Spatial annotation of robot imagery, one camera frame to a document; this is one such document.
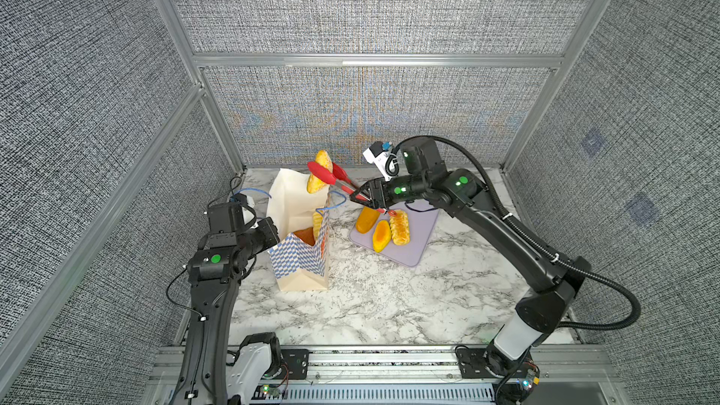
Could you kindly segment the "dark orange oval bread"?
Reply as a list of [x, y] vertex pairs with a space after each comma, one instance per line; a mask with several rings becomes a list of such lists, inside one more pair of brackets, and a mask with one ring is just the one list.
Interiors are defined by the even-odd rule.
[[294, 232], [294, 235], [310, 247], [314, 247], [316, 244], [316, 241], [313, 238], [312, 227], [297, 230]]

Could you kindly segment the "red kitchen tongs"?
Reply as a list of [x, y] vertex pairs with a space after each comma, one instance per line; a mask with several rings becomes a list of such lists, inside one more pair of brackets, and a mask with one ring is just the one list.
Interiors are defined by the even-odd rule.
[[328, 171], [324, 166], [320, 165], [318, 162], [311, 161], [307, 164], [307, 168], [309, 168], [309, 171], [322, 180], [322, 182], [326, 183], [327, 185], [338, 185], [339, 188], [346, 192], [347, 194], [352, 194], [354, 192], [353, 189], [350, 187], [347, 187], [342, 182], [338, 183], [338, 179], [334, 176], [333, 172]]

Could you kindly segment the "golden oval bread roll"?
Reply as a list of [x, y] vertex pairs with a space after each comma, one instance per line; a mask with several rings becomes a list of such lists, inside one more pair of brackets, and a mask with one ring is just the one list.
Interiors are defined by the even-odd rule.
[[314, 161], [307, 164], [309, 180], [307, 180], [307, 193], [318, 193], [321, 189], [333, 186], [336, 180], [333, 176], [334, 164], [326, 150], [320, 150]]

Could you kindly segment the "ridged yellow spiral bread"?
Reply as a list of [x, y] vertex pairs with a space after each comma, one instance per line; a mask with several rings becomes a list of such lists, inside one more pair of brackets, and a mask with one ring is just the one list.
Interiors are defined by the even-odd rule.
[[323, 222], [324, 222], [324, 215], [321, 212], [315, 211], [312, 214], [312, 232], [313, 232], [313, 238], [315, 241], [318, 241], [320, 237], [320, 233], [322, 230]]

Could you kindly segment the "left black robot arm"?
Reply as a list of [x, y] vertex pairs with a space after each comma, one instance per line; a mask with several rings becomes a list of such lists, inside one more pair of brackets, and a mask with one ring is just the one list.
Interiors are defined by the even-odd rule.
[[209, 232], [187, 263], [190, 306], [187, 344], [172, 404], [248, 404], [273, 363], [270, 344], [250, 345], [242, 382], [227, 375], [229, 333], [234, 303], [249, 259], [279, 243], [270, 217], [235, 231]]

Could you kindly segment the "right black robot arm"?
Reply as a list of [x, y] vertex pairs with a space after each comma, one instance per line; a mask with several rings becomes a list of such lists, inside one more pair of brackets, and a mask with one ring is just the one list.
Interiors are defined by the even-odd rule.
[[523, 237], [533, 233], [495, 204], [489, 186], [466, 169], [408, 174], [388, 182], [375, 178], [351, 193], [350, 198], [362, 206], [382, 210], [423, 199], [480, 234], [525, 278], [527, 294], [486, 348], [487, 370], [497, 378], [517, 369], [528, 350], [559, 327], [582, 285], [578, 274], [561, 265], [569, 258], [560, 253], [543, 256]]

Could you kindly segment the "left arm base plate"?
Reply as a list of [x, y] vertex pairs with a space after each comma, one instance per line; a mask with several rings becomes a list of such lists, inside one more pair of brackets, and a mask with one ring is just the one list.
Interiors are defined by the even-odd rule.
[[276, 383], [283, 380], [306, 380], [310, 354], [307, 349], [282, 349], [279, 366], [276, 369], [272, 367], [262, 379]]

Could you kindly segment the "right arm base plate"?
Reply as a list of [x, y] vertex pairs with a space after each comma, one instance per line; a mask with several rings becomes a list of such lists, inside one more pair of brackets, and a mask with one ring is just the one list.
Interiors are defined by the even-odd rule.
[[504, 358], [495, 354], [487, 355], [484, 347], [457, 345], [454, 354], [463, 379], [500, 379], [508, 373]]

